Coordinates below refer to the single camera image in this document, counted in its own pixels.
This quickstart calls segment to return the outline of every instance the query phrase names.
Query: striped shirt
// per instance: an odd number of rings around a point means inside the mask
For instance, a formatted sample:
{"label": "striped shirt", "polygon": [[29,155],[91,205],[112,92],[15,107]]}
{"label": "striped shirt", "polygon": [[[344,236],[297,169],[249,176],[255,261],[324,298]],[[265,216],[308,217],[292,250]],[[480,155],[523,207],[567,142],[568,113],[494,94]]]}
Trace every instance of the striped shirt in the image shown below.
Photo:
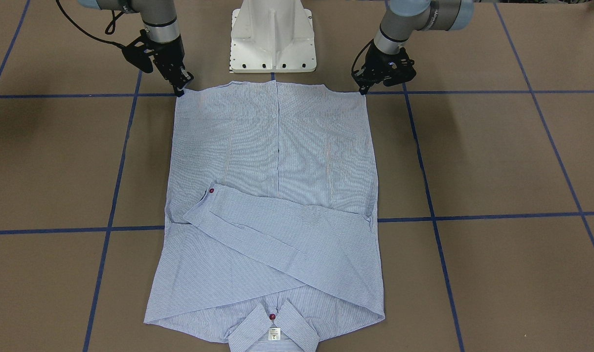
{"label": "striped shirt", "polygon": [[377,192],[359,93],[275,81],[189,90],[145,323],[232,352],[314,352],[382,321]]}

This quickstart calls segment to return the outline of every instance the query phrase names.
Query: white tag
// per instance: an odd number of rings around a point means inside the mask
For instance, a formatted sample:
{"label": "white tag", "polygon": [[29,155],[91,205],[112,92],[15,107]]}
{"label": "white tag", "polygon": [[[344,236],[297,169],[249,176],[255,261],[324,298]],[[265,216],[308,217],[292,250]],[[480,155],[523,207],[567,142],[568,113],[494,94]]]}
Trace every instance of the white tag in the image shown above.
{"label": "white tag", "polygon": [[270,328],[269,329],[269,340],[279,341],[281,338],[281,334],[279,333],[279,328]]}

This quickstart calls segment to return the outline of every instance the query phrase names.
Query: robotic arm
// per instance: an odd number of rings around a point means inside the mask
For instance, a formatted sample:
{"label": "robotic arm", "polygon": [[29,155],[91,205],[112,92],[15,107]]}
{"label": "robotic arm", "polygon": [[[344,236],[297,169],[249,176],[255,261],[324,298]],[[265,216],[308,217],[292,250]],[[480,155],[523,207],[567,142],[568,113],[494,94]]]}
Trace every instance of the robotic arm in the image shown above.
{"label": "robotic arm", "polygon": [[411,33],[463,29],[472,15],[473,0],[391,0],[375,38],[362,49],[368,47],[364,65],[355,71],[356,58],[351,67],[358,91],[366,94],[382,81],[386,87],[409,82],[416,76],[414,61],[404,49]]}
{"label": "robotic arm", "polygon": [[173,86],[176,96],[193,76],[183,65],[183,45],[178,27],[178,16],[173,0],[78,0],[84,7],[140,13],[145,28],[140,36],[125,47],[123,56],[145,73],[154,71],[150,57],[165,80]]}

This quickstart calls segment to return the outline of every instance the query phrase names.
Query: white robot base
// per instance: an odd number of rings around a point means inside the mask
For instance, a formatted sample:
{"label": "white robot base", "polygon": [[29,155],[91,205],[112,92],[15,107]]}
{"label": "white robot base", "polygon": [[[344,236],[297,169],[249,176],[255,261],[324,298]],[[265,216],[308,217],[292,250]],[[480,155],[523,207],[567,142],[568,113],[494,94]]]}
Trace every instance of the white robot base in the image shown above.
{"label": "white robot base", "polygon": [[232,13],[234,73],[311,72],[317,68],[312,13],[300,0],[244,0]]}

